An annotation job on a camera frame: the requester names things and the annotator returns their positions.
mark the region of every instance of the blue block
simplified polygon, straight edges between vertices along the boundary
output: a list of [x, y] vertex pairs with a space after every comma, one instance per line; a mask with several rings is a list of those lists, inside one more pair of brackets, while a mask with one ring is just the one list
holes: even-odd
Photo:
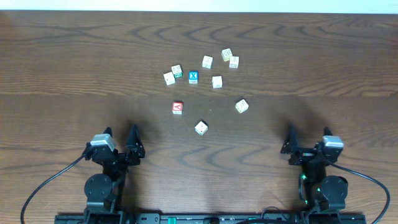
[[197, 71], [190, 71], [188, 74], [189, 84], [197, 84], [199, 79], [199, 73]]

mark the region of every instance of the wooden table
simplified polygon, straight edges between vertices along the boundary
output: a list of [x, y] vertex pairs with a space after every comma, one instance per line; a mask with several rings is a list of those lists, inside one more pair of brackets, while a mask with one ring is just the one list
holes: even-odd
[[[279, 151], [287, 124], [313, 146], [329, 126], [345, 149], [338, 164], [390, 189], [381, 223], [398, 222], [398, 18], [336, 14], [155, 12], [0, 13], [0, 222], [45, 179], [83, 152], [107, 127], [119, 148], [137, 124], [147, 151], [129, 173], [123, 204], [138, 210], [260, 212], [300, 208], [297, 177]], [[221, 50], [239, 56], [229, 69]], [[214, 58], [211, 70], [201, 67]], [[184, 75], [166, 86], [163, 74]], [[199, 72], [189, 85], [187, 72]], [[223, 87], [212, 89], [211, 77]], [[246, 99], [239, 114], [234, 104]], [[171, 112], [183, 101], [182, 116]], [[194, 131], [201, 120], [204, 136]], [[100, 173], [78, 165], [29, 204], [27, 223], [81, 213], [85, 181]], [[385, 202], [376, 184], [335, 168], [349, 181], [346, 211], [371, 223]]]

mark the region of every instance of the cube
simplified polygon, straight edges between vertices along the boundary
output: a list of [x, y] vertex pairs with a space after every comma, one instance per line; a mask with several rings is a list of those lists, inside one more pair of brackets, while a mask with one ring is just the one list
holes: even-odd
[[182, 103], [174, 102], [172, 111], [173, 111], [173, 114], [182, 114]]
[[224, 62], [229, 61], [229, 59], [232, 57], [232, 51], [231, 49], [225, 49], [221, 51], [221, 56], [223, 56]]
[[230, 68], [237, 68], [238, 65], [239, 65], [239, 57], [232, 56], [231, 59], [229, 60], [229, 67]]
[[205, 56], [201, 63], [203, 68], [211, 68], [211, 64], [213, 63], [213, 58], [209, 56]]
[[172, 72], [166, 73], [163, 76], [164, 80], [166, 81], [166, 85], [171, 85], [175, 83], [174, 75]]
[[207, 125], [204, 124], [204, 122], [200, 121], [196, 126], [195, 126], [195, 131], [200, 134], [201, 136], [207, 131], [208, 127]]
[[235, 104], [235, 108], [239, 111], [239, 113], [243, 113], [249, 108], [249, 105], [246, 100], [243, 99]]
[[174, 78], [182, 77], [181, 65], [176, 65], [172, 67]]
[[198, 84], [198, 77], [199, 73], [197, 71], [190, 71], [188, 81], [189, 84]]
[[213, 80], [211, 82], [213, 84], [213, 88], [221, 88], [221, 87], [223, 87], [223, 79], [222, 79], [221, 76], [213, 77]]

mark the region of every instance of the white block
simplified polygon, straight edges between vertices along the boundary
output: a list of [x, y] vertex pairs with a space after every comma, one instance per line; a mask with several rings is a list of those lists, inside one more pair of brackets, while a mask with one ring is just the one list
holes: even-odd
[[211, 83], [213, 84], [213, 88], [223, 87], [223, 79], [221, 76], [213, 77], [213, 80], [211, 81]]
[[229, 67], [230, 68], [237, 68], [239, 65], [239, 57], [232, 56], [229, 60]]
[[232, 51], [231, 49], [225, 49], [221, 51], [221, 56], [223, 56], [224, 62], [229, 61], [229, 59], [232, 57]]
[[211, 68], [211, 64], [213, 63], [213, 58], [209, 56], [205, 56], [201, 63], [203, 68]]
[[196, 126], [195, 126], [195, 131], [203, 135], [207, 131], [208, 127], [207, 125], [204, 124], [204, 122], [200, 121]]
[[171, 85], [171, 84], [175, 83], [174, 75], [172, 72], [166, 73], [163, 76], [164, 76], [164, 80], [166, 81], [167, 85]]
[[249, 105], [246, 100], [241, 100], [235, 104], [235, 108], [239, 111], [239, 113], [243, 113], [249, 108]]
[[174, 78], [182, 77], [181, 65], [176, 65], [172, 67]]

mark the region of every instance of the black wire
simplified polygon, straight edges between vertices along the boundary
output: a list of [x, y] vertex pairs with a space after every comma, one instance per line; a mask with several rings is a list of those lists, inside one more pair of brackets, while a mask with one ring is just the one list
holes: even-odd
[[336, 165], [336, 164], [330, 162], [329, 160], [327, 160], [327, 159], [325, 158], [325, 155], [323, 155], [323, 153], [322, 153], [322, 156], [323, 156], [325, 162], [326, 162], [328, 165], [331, 165], [331, 166], [336, 167], [336, 168], [338, 168], [338, 169], [341, 169], [341, 170], [343, 170], [343, 171], [346, 171], [346, 172], [349, 172], [349, 173], [358, 175], [358, 176], [360, 176], [360, 177], [363, 177], [363, 178], [365, 178], [365, 179], [367, 179], [367, 180], [370, 180], [371, 182], [376, 183], [378, 186], [380, 186], [381, 188], [383, 188], [383, 190], [386, 192], [386, 197], [387, 197], [387, 199], [386, 199], [386, 204], [384, 205], [383, 210], [381, 210], [379, 216], [372, 222], [372, 224], [378, 223], [378, 222], [380, 221], [380, 219], [383, 217], [383, 215], [386, 213], [386, 211], [387, 211], [387, 209], [388, 209], [388, 207], [389, 207], [389, 205], [390, 205], [390, 199], [391, 199], [391, 197], [390, 197], [390, 192], [388, 191], [387, 187], [384, 186], [384, 184], [382, 184], [382, 183], [379, 182], [378, 180], [373, 179], [372, 177], [370, 177], [370, 176], [368, 176], [368, 175], [361, 174], [360, 172], [356, 172], [355, 170], [351, 170], [351, 169], [348, 169], [348, 168], [345, 168], [345, 167], [342, 167], [342, 166], [339, 166], [339, 165]]
[[30, 200], [32, 200], [33, 196], [42, 188], [44, 187], [44, 185], [48, 184], [51, 180], [53, 180], [54, 178], [58, 177], [59, 175], [63, 174], [64, 172], [66, 172], [68, 169], [72, 168], [74, 165], [76, 165], [82, 158], [84, 158], [84, 156], [80, 156], [75, 162], [72, 162], [69, 166], [67, 166], [65, 169], [61, 170], [60, 172], [58, 172], [57, 174], [53, 175], [52, 177], [48, 178], [45, 182], [43, 182], [43, 184], [40, 184], [40, 186], [38, 186], [36, 188], [36, 190], [34, 190], [32, 192], [32, 194], [29, 196], [29, 198], [26, 200], [22, 210], [21, 210], [21, 223], [25, 224], [24, 221], [24, 215], [25, 215], [25, 210], [27, 205], [29, 204]]
[[278, 224], [278, 223], [288, 223], [288, 224], [297, 224], [295, 222], [288, 222], [288, 221], [283, 221], [283, 220], [271, 220], [271, 219], [260, 219], [260, 220], [245, 220], [245, 221], [241, 221], [238, 222], [236, 224], [253, 224], [253, 223], [264, 223], [264, 224], [268, 224], [268, 223], [272, 223], [272, 224]]
[[275, 207], [275, 206], [270, 206], [270, 207], [267, 207], [266, 209], [264, 209], [264, 211], [261, 213], [261, 219], [264, 219], [264, 215], [267, 213], [267, 211], [268, 211], [270, 208], [275, 208], [276, 210], [278, 210], [278, 212], [283, 216], [283, 218], [284, 218], [285, 220], [287, 220], [287, 218], [286, 218], [286, 216], [283, 214], [283, 212], [282, 212], [279, 208], [277, 208], [277, 207]]

